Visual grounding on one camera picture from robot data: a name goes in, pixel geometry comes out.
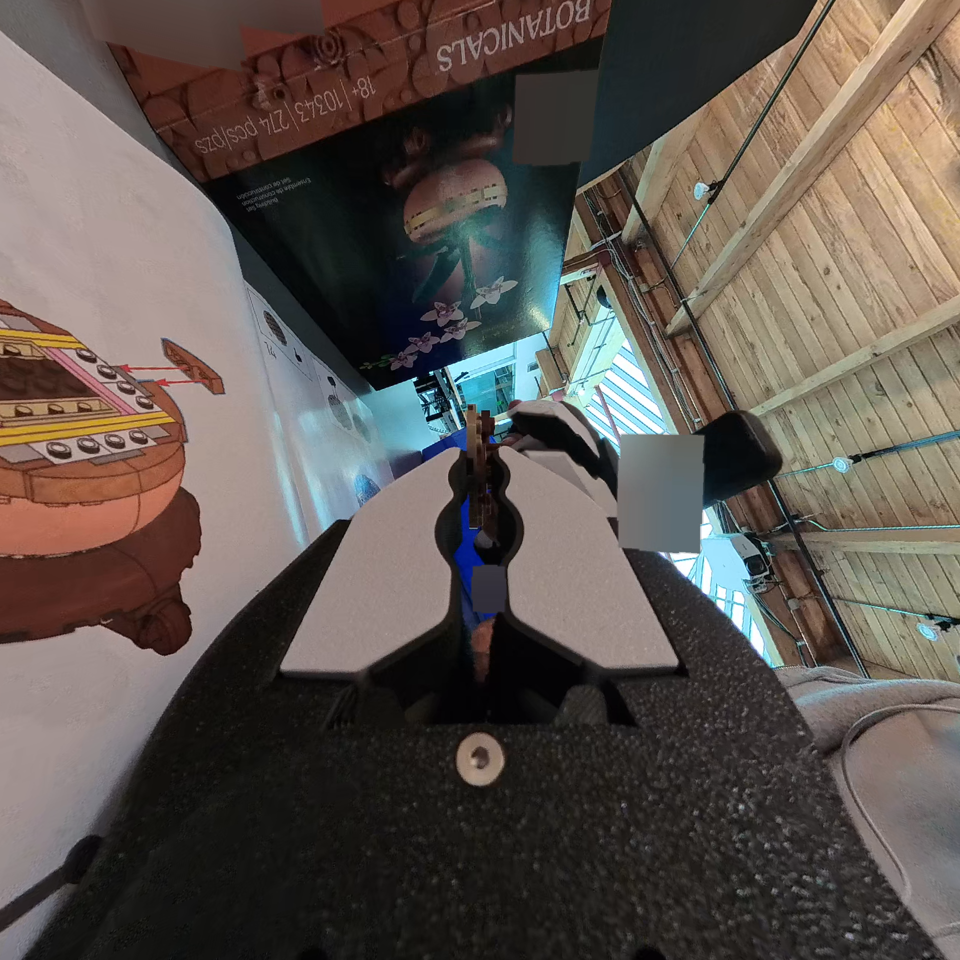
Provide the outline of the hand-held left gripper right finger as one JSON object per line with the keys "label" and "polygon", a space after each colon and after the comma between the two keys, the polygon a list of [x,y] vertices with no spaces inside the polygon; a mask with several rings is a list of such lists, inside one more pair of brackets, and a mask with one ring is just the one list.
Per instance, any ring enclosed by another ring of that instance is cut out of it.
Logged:
{"label": "hand-held left gripper right finger", "polygon": [[611,518],[522,452],[500,448],[493,460],[515,533],[488,681],[551,690],[676,674],[678,654]]}

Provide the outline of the black panel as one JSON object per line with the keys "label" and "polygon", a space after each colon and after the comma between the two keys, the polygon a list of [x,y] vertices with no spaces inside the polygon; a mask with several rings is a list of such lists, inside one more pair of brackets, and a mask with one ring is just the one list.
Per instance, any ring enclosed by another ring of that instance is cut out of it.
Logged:
{"label": "black panel", "polygon": [[793,40],[813,1],[614,1],[579,186],[652,145]]}

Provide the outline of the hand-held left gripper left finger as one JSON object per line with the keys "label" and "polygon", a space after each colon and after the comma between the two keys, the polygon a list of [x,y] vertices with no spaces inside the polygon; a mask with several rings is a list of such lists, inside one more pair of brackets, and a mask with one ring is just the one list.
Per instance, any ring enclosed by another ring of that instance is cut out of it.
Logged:
{"label": "hand-held left gripper left finger", "polygon": [[466,452],[451,447],[354,513],[281,663],[283,677],[357,680],[461,618]]}

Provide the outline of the tan round plate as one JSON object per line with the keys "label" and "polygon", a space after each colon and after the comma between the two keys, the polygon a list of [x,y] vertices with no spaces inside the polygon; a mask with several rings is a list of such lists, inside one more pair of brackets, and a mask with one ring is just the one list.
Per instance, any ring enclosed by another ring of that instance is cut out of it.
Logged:
{"label": "tan round plate", "polygon": [[474,404],[465,408],[465,476],[467,518],[469,529],[481,530],[494,520],[498,512],[498,474],[492,442],[496,422],[488,411],[481,411]]}

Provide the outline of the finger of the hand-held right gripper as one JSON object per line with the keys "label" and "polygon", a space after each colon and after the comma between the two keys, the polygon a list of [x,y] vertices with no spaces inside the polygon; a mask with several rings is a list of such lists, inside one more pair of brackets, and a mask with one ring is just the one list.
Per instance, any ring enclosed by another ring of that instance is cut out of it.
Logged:
{"label": "finger of the hand-held right gripper", "polygon": [[597,436],[586,420],[565,402],[519,401],[510,408],[510,432],[530,437],[548,450],[599,454]]}
{"label": "finger of the hand-held right gripper", "polygon": [[616,496],[607,483],[600,477],[592,476],[582,465],[575,462],[568,453],[560,450],[524,449],[522,454],[535,464],[557,474],[568,483],[590,497],[604,512],[608,519],[618,518]]}

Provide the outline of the black flower print box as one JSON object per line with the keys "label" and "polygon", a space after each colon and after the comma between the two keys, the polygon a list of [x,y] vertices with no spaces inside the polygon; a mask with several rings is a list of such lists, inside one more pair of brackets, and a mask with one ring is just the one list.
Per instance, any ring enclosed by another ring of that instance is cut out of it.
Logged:
{"label": "black flower print box", "polygon": [[[517,79],[591,80],[611,2],[213,2],[97,33],[150,126],[375,390],[549,330],[581,161],[515,160]],[[232,46],[229,65],[198,62]],[[173,52],[189,52],[187,59]]]}

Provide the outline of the white ceiling projector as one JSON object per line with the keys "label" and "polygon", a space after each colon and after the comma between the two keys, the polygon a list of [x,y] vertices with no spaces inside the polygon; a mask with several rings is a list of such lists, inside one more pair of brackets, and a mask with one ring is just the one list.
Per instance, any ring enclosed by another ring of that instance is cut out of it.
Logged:
{"label": "white ceiling projector", "polygon": [[732,556],[734,580],[753,592],[763,594],[780,583],[767,543],[754,532],[725,534]]}

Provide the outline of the white instruction booklet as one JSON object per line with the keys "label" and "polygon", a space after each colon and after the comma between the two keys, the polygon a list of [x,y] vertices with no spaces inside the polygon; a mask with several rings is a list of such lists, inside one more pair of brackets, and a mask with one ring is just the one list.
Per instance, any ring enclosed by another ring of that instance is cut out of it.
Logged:
{"label": "white instruction booklet", "polygon": [[234,616],[392,481],[226,222],[2,36],[2,906],[105,836]]}

